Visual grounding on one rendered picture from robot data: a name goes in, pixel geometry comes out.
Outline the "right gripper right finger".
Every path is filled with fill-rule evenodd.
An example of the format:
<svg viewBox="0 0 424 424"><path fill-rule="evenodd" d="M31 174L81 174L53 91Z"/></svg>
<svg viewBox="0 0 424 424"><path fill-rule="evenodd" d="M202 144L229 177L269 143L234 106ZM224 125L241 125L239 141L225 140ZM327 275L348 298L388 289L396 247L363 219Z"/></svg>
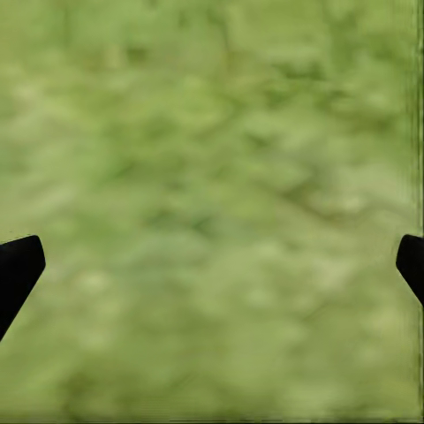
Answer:
<svg viewBox="0 0 424 424"><path fill-rule="evenodd" d="M397 251L396 266L424 306L424 238L404 235Z"/></svg>

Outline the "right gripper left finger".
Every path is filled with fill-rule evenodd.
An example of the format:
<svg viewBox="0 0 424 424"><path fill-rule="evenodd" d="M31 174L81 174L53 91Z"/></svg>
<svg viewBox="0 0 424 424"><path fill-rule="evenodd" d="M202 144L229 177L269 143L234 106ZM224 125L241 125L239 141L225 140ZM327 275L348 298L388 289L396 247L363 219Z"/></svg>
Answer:
<svg viewBox="0 0 424 424"><path fill-rule="evenodd" d="M36 235L0 245L0 341L45 267Z"/></svg>

